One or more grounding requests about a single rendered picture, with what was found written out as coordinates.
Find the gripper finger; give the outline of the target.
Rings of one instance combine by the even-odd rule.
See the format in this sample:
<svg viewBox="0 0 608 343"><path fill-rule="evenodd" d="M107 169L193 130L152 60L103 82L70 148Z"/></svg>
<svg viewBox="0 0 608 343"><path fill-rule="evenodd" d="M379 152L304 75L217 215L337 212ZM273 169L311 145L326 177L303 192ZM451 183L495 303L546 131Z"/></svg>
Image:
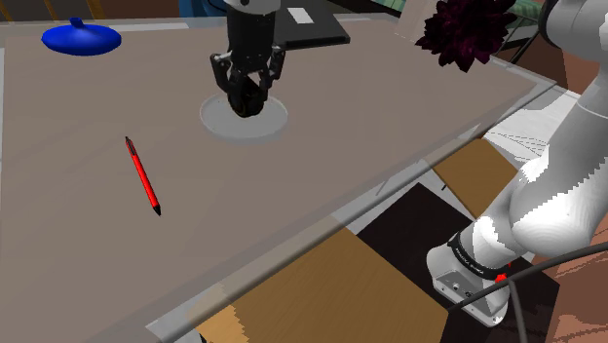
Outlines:
<svg viewBox="0 0 608 343"><path fill-rule="evenodd" d="M268 63L264 64L258 72L259 87L262 91L269 91L273 83L281 78L284 62L285 49L280 46L273 46Z"/></svg>
<svg viewBox="0 0 608 343"><path fill-rule="evenodd" d="M233 73L231 55L231 52L227 52L209 57L215 82L227 95L234 95L238 89L238 75Z"/></svg>

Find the black round cup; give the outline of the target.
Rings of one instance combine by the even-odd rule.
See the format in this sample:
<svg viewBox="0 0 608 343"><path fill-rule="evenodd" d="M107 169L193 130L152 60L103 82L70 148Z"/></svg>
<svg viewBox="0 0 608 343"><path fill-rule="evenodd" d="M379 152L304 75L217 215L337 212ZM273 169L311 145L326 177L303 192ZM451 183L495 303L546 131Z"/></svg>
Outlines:
<svg viewBox="0 0 608 343"><path fill-rule="evenodd" d="M237 93L228 95L233 111L241 118L258 115L268 98L268 92L261 89L252 79L246 77Z"/></svg>

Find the black laptop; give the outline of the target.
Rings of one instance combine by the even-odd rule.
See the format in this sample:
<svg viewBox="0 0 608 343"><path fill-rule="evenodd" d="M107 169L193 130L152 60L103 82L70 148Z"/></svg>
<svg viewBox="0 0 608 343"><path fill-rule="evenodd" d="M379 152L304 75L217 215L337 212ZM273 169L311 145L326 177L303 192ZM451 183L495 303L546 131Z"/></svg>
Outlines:
<svg viewBox="0 0 608 343"><path fill-rule="evenodd" d="M350 43L350 36L325 0L282 0L274 43L286 51Z"/></svg>

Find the grey round plate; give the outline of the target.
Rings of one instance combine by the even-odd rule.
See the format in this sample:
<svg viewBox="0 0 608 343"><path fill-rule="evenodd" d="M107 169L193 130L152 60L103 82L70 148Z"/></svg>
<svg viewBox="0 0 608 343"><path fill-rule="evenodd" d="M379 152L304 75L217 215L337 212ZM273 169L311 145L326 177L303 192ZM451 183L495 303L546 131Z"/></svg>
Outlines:
<svg viewBox="0 0 608 343"><path fill-rule="evenodd" d="M277 138L288 121L284 105L270 96L258 115L238 116L226 95L214 95L203 102L200 119L219 138L236 143L259 143Z"/></svg>

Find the red pen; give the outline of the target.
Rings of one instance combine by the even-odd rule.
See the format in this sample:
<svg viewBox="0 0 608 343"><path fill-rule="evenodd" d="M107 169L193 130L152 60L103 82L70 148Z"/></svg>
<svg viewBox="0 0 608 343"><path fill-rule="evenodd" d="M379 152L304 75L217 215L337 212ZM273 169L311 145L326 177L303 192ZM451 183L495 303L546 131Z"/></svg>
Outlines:
<svg viewBox="0 0 608 343"><path fill-rule="evenodd" d="M128 150L129 150L129 153L131 155L131 158L133 160L133 165L137 171L138 177L142 183L142 186L144 188L144 191L145 191L148 201L150 203L150 206L152 207L153 211L155 211L157 213L158 216L161 216L162 215L161 205L157 199L157 196L152 187L152 184L146 174L144 166L142 165L142 163L140 161L140 158L134 147L133 141L126 136L125 142L126 142Z"/></svg>

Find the blue flat vase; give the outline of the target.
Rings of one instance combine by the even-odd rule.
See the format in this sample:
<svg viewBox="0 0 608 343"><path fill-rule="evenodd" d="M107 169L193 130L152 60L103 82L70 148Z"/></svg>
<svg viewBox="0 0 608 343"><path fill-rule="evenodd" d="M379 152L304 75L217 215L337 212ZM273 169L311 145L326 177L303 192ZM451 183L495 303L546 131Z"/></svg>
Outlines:
<svg viewBox="0 0 608 343"><path fill-rule="evenodd" d="M69 24L47 29L41 41L50 50L61 54L90 57L115 50L122 44L122 36L110 27L70 18Z"/></svg>

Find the dark purple flower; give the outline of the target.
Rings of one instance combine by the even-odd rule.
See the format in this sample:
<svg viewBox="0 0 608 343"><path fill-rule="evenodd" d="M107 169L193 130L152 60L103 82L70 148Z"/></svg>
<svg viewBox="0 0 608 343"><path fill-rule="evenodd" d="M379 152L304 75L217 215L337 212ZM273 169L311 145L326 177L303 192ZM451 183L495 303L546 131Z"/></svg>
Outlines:
<svg viewBox="0 0 608 343"><path fill-rule="evenodd" d="M509 12L515 0L438 0L415 45L438 55L438 64L455 62L468 72L475 60L485 64L499 51L517 19Z"/></svg>

